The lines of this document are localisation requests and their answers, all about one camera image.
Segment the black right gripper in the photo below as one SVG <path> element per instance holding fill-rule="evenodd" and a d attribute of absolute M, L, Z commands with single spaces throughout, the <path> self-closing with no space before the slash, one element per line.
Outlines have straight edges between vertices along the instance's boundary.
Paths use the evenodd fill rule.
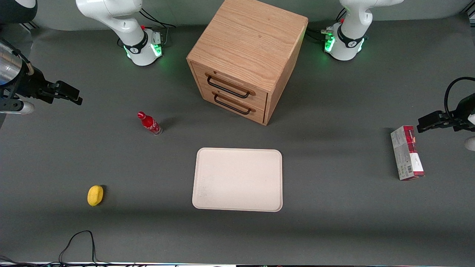
<path fill-rule="evenodd" d="M 80 91 L 63 81 L 47 81 L 43 73 L 36 70 L 33 75 L 20 72 L 14 78 L 16 93 L 24 98 L 34 98 L 52 104 L 54 99 L 64 99 L 81 105 L 83 99 L 79 96 Z"/>

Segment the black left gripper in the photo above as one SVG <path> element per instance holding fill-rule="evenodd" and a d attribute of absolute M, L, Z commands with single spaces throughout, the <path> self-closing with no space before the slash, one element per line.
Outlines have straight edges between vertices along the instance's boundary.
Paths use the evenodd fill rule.
<path fill-rule="evenodd" d="M 458 103 L 456 109 L 450 112 L 453 119 L 453 125 L 446 112 L 434 111 L 418 119 L 419 124 L 417 125 L 417 131 L 421 134 L 431 129 L 444 129 L 452 127 L 454 132 L 461 130 L 474 132 L 474 122 L 469 120 L 469 117 L 474 115 L 474 109 L 475 94 L 472 93 L 470 96 L 463 98 Z"/>

